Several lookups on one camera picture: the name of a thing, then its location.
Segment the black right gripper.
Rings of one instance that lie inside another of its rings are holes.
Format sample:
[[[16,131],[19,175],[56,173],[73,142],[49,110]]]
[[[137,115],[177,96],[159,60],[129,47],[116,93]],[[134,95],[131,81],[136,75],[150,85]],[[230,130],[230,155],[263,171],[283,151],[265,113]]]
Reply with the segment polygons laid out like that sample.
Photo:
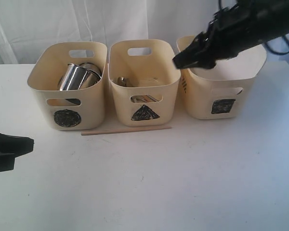
[[[177,69],[213,69],[217,60],[236,57],[248,45],[240,43],[250,32],[254,21],[254,4],[218,5],[218,11],[209,22],[207,30],[199,36],[177,39],[179,53],[172,59]]]

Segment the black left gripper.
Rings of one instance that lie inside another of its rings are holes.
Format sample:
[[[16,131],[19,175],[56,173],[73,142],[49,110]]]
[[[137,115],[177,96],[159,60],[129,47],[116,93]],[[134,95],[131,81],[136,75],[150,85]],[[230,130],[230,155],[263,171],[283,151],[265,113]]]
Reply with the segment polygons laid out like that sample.
[[[15,158],[28,154],[33,149],[32,138],[0,133],[0,172],[13,170]]]

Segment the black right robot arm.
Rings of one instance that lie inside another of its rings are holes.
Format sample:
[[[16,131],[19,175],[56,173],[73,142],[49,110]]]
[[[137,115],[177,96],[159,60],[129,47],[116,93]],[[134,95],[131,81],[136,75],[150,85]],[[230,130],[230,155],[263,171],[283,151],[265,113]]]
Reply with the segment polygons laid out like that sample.
[[[219,8],[191,43],[173,58],[177,69],[213,69],[217,61],[289,34],[289,0],[238,0]]]

